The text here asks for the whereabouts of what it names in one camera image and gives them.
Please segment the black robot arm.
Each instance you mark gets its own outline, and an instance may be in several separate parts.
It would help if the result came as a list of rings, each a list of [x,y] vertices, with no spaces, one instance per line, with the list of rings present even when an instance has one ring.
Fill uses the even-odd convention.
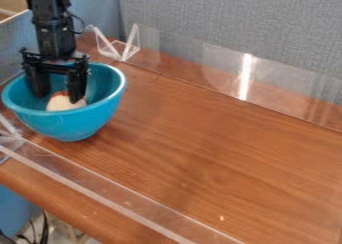
[[[76,51],[76,31],[73,19],[83,20],[68,10],[71,0],[25,0],[32,11],[39,49],[25,48],[21,67],[31,90],[37,98],[51,92],[51,74],[67,77],[69,102],[75,104],[85,95],[88,78],[88,55]]]

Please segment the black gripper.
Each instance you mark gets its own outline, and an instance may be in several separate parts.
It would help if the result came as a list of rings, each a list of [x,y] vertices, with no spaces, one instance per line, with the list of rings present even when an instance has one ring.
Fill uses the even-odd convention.
[[[41,71],[47,60],[73,60],[75,71],[68,73],[67,90],[69,101],[75,104],[84,98],[88,78],[88,57],[76,52],[76,34],[83,31],[73,29],[71,17],[56,20],[32,19],[37,38],[37,51],[31,52],[25,48],[20,50],[23,56],[23,70],[27,73],[27,81],[37,98],[43,98],[51,91],[49,76]]]

